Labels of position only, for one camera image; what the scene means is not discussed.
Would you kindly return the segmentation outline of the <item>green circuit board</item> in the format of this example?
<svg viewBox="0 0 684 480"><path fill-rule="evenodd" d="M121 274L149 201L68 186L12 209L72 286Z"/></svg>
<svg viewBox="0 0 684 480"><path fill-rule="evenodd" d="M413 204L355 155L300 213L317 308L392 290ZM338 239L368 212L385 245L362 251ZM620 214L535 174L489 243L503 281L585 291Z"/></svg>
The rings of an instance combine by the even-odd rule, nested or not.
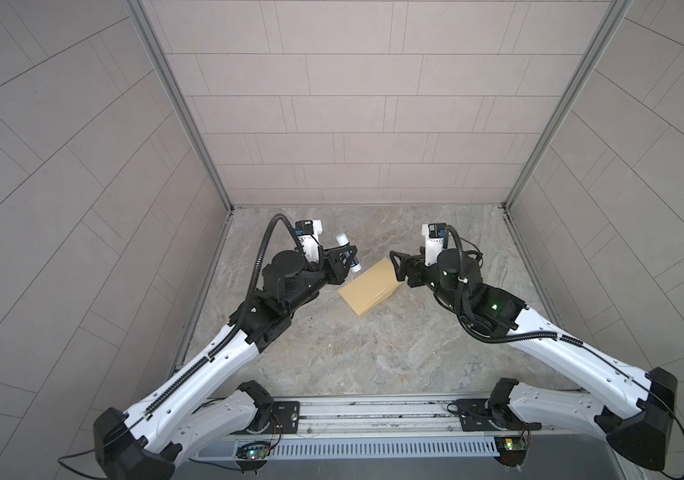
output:
<svg viewBox="0 0 684 480"><path fill-rule="evenodd" d="M495 437L495 445L499 455L496 460L506 467L523 465L528 456L528 444L520 437Z"/></svg>
<svg viewBox="0 0 684 480"><path fill-rule="evenodd" d="M263 461L272 452L272 445L265 441L255 441L240 446L236 457L244 461Z"/></svg>

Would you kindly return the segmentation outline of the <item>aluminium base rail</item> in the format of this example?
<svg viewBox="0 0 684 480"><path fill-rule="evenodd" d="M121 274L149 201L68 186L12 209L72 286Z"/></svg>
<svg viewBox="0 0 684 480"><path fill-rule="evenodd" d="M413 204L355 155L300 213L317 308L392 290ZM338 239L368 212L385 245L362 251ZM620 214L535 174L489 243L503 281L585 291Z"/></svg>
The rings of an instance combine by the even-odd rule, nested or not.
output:
<svg viewBox="0 0 684 480"><path fill-rule="evenodd" d="M464 431L447 411L458 399L508 400L513 412L533 430L585 434L604 441L595 421L604 405L585 392L554 391L520 384L510 394L425 394L296 397L301 403L297 436L308 438L501 436L523 431Z"/></svg>

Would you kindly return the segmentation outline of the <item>yellow paper envelope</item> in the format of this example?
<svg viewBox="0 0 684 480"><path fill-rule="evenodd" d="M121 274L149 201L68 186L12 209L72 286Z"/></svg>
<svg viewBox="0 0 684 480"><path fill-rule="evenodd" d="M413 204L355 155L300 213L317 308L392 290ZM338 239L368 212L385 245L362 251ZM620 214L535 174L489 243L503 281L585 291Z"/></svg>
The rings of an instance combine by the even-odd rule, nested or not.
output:
<svg viewBox="0 0 684 480"><path fill-rule="evenodd" d="M339 294L358 316L363 316L403 284L395 272L392 261L384 258L341 288Z"/></svg>

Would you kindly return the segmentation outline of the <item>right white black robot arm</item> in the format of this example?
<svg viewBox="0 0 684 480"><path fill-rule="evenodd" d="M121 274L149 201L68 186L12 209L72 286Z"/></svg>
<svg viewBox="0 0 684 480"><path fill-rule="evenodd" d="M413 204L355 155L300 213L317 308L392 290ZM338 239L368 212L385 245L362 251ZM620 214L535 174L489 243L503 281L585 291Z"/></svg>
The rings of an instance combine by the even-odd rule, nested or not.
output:
<svg viewBox="0 0 684 480"><path fill-rule="evenodd" d="M552 424L606 441L618 454L651 471L663 471L676 424L678 380L671 372L629 365L553 324L519 297L484 283L472 253L390 254L398 280L431 290L462 329L489 345L509 345L554 368L581 392L535 388L499 380L487 401L502 429Z"/></svg>

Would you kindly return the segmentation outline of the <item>left green circuit board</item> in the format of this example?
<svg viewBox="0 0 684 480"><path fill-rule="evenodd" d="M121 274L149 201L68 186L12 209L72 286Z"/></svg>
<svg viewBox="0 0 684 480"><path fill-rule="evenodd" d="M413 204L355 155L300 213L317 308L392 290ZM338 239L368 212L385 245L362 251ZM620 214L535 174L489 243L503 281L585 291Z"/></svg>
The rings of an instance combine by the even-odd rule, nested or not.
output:
<svg viewBox="0 0 684 480"><path fill-rule="evenodd" d="M244 461L263 461L272 452L272 445L265 441L255 441L240 446L236 457Z"/></svg>

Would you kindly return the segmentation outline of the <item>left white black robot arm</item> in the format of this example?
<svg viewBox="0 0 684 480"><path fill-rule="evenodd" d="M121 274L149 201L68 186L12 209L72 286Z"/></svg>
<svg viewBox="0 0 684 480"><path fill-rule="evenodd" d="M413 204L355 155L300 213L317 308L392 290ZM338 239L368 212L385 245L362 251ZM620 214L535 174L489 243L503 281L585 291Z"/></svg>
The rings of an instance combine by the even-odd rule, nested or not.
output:
<svg viewBox="0 0 684 480"><path fill-rule="evenodd" d="M260 252L247 297L214 341L161 387L125 411L109 408L93 425L95 460L108 479L169 479L183 463L231 433L263 429L273 398L256 381L230 396L209 396L291 325L327 285L345 282L354 245L321 250L317 262L284 250Z"/></svg>

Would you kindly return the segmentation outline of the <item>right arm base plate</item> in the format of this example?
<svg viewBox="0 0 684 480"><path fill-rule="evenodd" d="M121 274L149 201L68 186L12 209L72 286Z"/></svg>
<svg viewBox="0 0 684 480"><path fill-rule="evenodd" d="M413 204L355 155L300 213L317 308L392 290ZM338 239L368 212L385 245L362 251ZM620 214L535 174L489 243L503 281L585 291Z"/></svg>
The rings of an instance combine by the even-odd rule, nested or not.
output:
<svg viewBox="0 0 684 480"><path fill-rule="evenodd" d="M447 411L460 419L464 431L524 431L528 428L528 424L513 412L508 400L458 399L447 406Z"/></svg>

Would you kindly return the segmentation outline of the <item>right green circuit board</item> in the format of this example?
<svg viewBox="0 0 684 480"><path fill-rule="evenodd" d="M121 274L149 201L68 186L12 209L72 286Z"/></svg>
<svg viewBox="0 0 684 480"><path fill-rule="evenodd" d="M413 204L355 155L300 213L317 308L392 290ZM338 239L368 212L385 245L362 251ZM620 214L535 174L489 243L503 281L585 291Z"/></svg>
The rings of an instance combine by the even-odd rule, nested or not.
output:
<svg viewBox="0 0 684 480"><path fill-rule="evenodd" d="M523 465L528 456L528 444L520 437L495 437L495 445L499 455L496 460L506 467Z"/></svg>

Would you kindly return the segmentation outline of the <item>blue white glue stick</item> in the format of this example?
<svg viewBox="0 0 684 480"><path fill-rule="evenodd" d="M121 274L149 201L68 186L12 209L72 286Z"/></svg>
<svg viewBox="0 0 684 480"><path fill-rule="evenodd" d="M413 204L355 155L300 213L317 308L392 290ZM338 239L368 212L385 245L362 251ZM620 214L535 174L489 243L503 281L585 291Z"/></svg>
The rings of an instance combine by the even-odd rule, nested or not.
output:
<svg viewBox="0 0 684 480"><path fill-rule="evenodd" d="M342 232L336 235L336 240L340 247L344 247L343 252L346 264L349 266L349 270L353 273L358 273L361 271L362 267L357 258L356 253L352 250L352 244L347 234Z"/></svg>

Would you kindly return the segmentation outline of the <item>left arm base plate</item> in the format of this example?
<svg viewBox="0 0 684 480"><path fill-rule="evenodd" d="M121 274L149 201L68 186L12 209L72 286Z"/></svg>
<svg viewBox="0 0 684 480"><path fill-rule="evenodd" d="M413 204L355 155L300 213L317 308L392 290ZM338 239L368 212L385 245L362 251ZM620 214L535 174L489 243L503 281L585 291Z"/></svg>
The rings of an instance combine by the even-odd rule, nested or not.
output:
<svg viewBox="0 0 684 480"><path fill-rule="evenodd" d="M257 410L252 430L256 434L264 434L281 427L284 434L296 434L300 408L298 401L273 401L262 405Z"/></svg>

